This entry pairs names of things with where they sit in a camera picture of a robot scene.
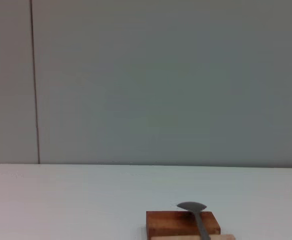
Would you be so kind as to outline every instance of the spoon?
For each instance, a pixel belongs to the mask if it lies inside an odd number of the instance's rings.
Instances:
[[[194,201],[186,201],[182,202],[177,205],[177,207],[181,209],[185,209],[195,215],[195,219],[197,222],[197,227],[200,232],[201,240],[211,240],[211,237],[209,236],[208,232],[206,231],[206,228],[203,224],[200,212],[207,208],[204,204],[201,204],[199,202]]]

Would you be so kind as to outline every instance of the table surface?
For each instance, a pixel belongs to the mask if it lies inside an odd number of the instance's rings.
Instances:
[[[0,240],[146,240],[146,211],[184,201],[237,240],[292,239],[292,168],[0,164]]]

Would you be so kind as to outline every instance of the wooden block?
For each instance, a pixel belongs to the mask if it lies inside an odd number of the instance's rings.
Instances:
[[[208,234],[221,234],[221,227],[211,211],[203,211],[200,216]],[[148,211],[146,229],[148,240],[152,237],[200,235],[195,216],[188,211]]]
[[[235,240],[234,235],[209,235],[210,240]],[[153,236],[151,240],[201,240],[200,236]]]

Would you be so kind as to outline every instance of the white wall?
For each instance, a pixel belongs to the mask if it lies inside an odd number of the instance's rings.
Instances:
[[[28,0],[0,0],[0,163],[37,163]]]
[[[292,0],[34,0],[42,163],[292,166]]]

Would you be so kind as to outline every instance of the spoon handle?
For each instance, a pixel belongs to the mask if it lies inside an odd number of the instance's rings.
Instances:
[[[206,228],[204,226],[204,223],[202,221],[202,218],[200,216],[199,213],[194,213],[195,215],[195,219],[196,219],[196,222],[197,222],[197,227],[198,227],[198,230],[200,232],[200,236],[201,236],[201,240],[211,240],[211,237],[209,236],[208,232],[206,231]]]

